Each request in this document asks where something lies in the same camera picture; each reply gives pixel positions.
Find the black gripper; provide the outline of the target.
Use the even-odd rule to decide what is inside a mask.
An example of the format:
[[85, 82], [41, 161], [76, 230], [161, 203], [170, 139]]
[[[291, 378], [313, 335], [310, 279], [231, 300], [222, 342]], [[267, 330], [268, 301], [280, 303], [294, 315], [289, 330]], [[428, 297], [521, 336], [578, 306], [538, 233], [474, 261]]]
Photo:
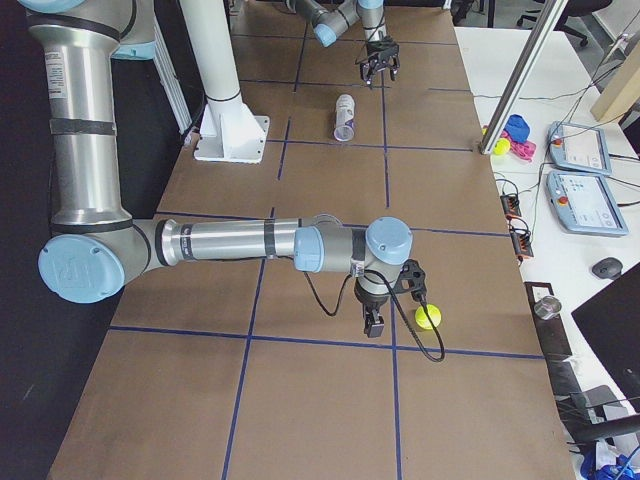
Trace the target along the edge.
[[390, 298], [385, 280], [379, 272], [366, 272], [356, 278], [354, 294], [363, 308], [364, 334], [370, 339], [381, 337], [385, 323], [379, 311]]
[[367, 59], [358, 63], [360, 78], [365, 85], [373, 84], [376, 75], [376, 62], [386, 62], [390, 79], [396, 80], [399, 70], [399, 45], [392, 38], [367, 42], [366, 52]]

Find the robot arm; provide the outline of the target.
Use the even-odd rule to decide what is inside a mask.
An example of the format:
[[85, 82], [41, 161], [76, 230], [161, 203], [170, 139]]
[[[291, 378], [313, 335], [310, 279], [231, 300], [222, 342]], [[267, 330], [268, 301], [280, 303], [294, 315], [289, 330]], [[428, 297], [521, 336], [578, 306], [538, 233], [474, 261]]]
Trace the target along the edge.
[[392, 81], [400, 69], [399, 45], [387, 33], [384, 2], [343, 1], [336, 9], [328, 10], [317, 1], [285, 1], [287, 9], [311, 24], [316, 39], [324, 46], [333, 45], [351, 26], [361, 23], [364, 31], [365, 54], [358, 54], [355, 64], [361, 80], [371, 87], [378, 74], [389, 73]]
[[[114, 108], [113, 60], [156, 54], [155, 1], [17, 1], [44, 54], [57, 195], [49, 200], [50, 239], [37, 260], [50, 291], [77, 304], [101, 302], [155, 269], [182, 262], [287, 258], [303, 272], [325, 315], [335, 316], [355, 279], [364, 334], [381, 336], [382, 306], [398, 295], [409, 270], [412, 233], [394, 217], [347, 227], [332, 215], [312, 218], [180, 223], [140, 218], [122, 201]], [[178, 1], [201, 79], [201, 140], [196, 159], [256, 164], [270, 119], [244, 102], [224, 1]], [[361, 79], [398, 70], [398, 45], [386, 35], [384, 1], [286, 1], [323, 46], [355, 22], [365, 31]], [[321, 302], [309, 273], [344, 272], [335, 307]]]

